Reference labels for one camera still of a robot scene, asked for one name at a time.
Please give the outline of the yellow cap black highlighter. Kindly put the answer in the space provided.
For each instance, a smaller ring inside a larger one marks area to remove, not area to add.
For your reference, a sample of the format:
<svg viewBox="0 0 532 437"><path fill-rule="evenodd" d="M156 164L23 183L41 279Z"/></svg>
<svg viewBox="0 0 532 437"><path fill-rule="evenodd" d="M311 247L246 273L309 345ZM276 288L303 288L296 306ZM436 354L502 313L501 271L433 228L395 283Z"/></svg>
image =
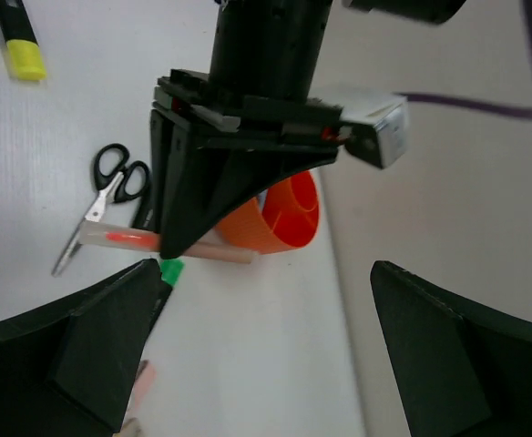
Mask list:
<svg viewBox="0 0 532 437"><path fill-rule="evenodd" d="M22 81L44 80L46 68L23 1L0 0L0 29L12 76Z"/></svg>

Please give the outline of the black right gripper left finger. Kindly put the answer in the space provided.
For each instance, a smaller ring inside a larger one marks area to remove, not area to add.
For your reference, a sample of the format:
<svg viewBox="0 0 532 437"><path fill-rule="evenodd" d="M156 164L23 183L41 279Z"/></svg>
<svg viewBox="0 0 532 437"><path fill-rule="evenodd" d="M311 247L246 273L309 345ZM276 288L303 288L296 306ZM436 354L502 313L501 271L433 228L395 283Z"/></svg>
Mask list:
<svg viewBox="0 0 532 437"><path fill-rule="evenodd" d="M111 436L124 421L161 285L143 259L0 321L0 436Z"/></svg>

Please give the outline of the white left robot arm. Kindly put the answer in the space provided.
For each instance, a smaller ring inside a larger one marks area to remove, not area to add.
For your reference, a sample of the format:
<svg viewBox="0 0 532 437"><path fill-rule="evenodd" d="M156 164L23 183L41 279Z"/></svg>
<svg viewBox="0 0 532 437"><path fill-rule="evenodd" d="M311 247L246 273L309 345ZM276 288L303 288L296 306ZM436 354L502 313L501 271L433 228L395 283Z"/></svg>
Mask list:
<svg viewBox="0 0 532 437"><path fill-rule="evenodd" d="M184 255L236 208L341 149L381 169L405 152L404 98L310 96L330 11L328 1L224 1L209 72L159 79L150 134L162 258Z"/></svg>

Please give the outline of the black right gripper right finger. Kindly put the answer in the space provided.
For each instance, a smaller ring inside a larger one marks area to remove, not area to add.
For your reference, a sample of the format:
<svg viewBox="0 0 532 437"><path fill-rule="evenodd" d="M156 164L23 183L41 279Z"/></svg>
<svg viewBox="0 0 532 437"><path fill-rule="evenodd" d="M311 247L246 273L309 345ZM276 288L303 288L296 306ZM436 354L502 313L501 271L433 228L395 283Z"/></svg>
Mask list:
<svg viewBox="0 0 532 437"><path fill-rule="evenodd" d="M370 281L413 436L532 436L532 322L389 261Z"/></svg>

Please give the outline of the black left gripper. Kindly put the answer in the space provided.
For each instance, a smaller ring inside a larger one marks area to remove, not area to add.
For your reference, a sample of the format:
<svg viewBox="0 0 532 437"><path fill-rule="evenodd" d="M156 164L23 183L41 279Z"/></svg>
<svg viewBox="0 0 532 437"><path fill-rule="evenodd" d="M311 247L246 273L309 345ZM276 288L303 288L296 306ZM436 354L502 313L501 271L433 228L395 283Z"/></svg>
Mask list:
<svg viewBox="0 0 532 437"><path fill-rule="evenodd" d="M161 236L163 259L183 255L266 188L336 160L342 110L308 97L312 77L309 68L280 75L261 68L226 83L173 69L158 79L150 113L151 228ZM190 125L214 137L194 137Z"/></svg>

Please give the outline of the blue slim highlighter pen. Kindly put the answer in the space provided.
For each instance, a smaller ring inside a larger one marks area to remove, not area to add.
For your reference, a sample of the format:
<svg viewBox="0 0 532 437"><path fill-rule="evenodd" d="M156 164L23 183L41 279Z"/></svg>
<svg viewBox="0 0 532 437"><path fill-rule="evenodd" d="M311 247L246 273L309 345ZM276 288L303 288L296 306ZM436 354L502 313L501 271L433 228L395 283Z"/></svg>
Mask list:
<svg viewBox="0 0 532 437"><path fill-rule="evenodd" d="M268 191L264 190L261 193L259 193L258 196L256 197L257 203L258 203L258 209L260 212L262 212L264 209L267 195L268 195Z"/></svg>

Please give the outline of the brown slim highlighter pen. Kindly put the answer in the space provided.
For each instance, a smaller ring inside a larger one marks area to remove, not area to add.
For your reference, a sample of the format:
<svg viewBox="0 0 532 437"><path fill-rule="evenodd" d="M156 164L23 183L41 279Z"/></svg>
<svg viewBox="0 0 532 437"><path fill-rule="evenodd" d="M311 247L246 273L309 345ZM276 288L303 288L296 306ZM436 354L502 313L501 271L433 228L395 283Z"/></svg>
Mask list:
<svg viewBox="0 0 532 437"><path fill-rule="evenodd" d="M85 220L79 227L79 242L113 249L160 253L161 236L142 229L123 228ZM196 242L184 252L185 257L250 264L258 253L251 249L224 244Z"/></svg>

